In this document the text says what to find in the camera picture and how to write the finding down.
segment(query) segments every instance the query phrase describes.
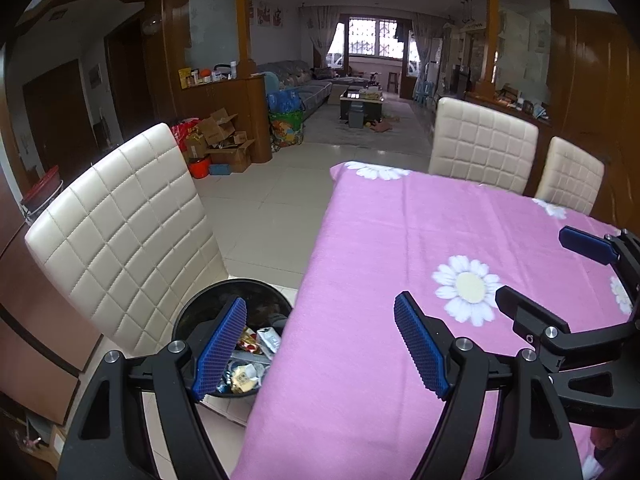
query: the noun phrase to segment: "blue chair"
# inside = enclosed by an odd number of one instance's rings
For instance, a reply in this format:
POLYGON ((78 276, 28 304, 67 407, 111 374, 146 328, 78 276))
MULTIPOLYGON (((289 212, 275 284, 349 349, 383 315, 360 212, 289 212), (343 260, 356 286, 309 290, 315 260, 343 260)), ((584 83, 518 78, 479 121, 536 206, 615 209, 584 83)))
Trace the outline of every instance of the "blue chair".
POLYGON ((414 101, 418 104, 424 105, 424 102, 432 97, 434 87, 435 85, 432 82, 426 80, 423 81, 415 93, 414 101))

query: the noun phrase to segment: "red bag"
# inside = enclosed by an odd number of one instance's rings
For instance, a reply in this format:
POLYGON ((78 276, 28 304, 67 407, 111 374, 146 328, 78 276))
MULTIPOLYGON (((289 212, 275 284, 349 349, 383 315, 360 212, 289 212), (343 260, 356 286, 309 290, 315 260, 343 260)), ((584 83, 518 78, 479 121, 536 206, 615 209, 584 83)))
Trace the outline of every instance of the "red bag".
POLYGON ((178 144, 178 148, 180 148, 181 152, 187 151, 187 146, 184 144, 184 138, 191 133, 193 127, 199 122, 199 118, 192 117, 191 119, 180 121, 178 124, 171 127, 171 133, 174 134, 175 142, 178 144))

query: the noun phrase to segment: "quilted chair backrest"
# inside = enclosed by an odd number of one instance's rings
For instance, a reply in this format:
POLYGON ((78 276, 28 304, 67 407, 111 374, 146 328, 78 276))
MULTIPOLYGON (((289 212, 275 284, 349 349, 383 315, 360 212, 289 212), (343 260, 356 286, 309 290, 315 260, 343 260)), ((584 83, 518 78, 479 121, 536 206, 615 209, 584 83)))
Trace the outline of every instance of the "quilted chair backrest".
POLYGON ((572 143, 554 137, 546 154, 536 198, 588 215, 603 177, 602 162, 572 143))
POLYGON ((166 124, 85 171, 33 223, 26 242, 57 290, 134 356, 169 342, 184 304, 228 276, 166 124))
POLYGON ((537 141, 538 128, 533 124, 443 97, 438 101, 429 173, 522 194, 537 141))

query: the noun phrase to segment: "dining table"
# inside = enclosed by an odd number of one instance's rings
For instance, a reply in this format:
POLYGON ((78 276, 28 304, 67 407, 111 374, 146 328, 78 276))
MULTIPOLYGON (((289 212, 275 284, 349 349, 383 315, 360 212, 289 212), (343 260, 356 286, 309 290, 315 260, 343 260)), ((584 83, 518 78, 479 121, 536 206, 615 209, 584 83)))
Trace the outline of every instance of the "dining table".
MULTIPOLYGON (((506 355, 528 348, 495 292, 509 285, 572 332, 625 322, 611 267, 560 245, 610 225, 485 184, 364 162, 331 168, 332 198, 282 344, 257 396, 232 480, 409 480, 444 407, 394 322, 409 291, 455 337, 506 355)), ((497 404, 485 396, 463 478, 481 475, 497 404)), ((583 461, 590 428, 572 424, 583 461)))

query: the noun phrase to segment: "wooden cabinet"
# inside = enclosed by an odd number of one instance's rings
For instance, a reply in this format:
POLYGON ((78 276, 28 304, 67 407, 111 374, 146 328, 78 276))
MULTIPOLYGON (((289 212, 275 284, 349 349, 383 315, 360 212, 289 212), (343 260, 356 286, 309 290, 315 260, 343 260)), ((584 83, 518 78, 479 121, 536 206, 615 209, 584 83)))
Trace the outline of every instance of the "wooden cabinet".
POLYGON ((0 170, 0 390, 63 424, 100 333, 33 261, 23 221, 0 170))
POLYGON ((251 161, 262 163, 271 160, 263 75, 186 88, 181 91, 180 99, 185 117, 204 119, 220 108, 225 108, 230 115, 238 114, 234 121, 236 130, 247 132, 248 138, 255 141, 249 150, 251 161))
POLYGON ((640 50, 614 14, 552 5, 555 134, 605 165, 591 216, 640 232, 640 50))

